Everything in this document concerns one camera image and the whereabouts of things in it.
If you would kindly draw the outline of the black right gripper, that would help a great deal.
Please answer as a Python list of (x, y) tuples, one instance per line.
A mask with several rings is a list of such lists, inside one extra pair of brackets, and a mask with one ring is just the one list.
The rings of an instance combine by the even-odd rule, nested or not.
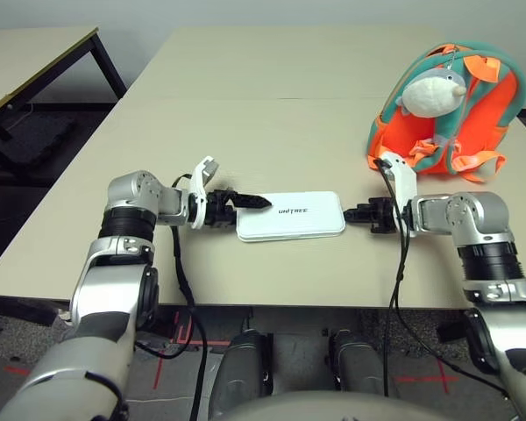
[(344, 211), (347, 224), (370, 224), (371, 233), (396, 233), (400, 231), (395, 217), (395, 202), (389, 197), (371, 197), (368, 203), (359, 203)]

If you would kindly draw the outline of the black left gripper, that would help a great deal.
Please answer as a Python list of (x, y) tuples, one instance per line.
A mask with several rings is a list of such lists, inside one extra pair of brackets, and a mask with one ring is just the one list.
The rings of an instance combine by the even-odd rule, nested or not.
[(271, 202), (263, 196), (240, 194), (229, 189), (215, 189), (207, 194), (206, 199), (204, 224), (215, 228), (236, 225), (237, 212), (233, 205), (236, 208), (255, 210), (271, 206)]

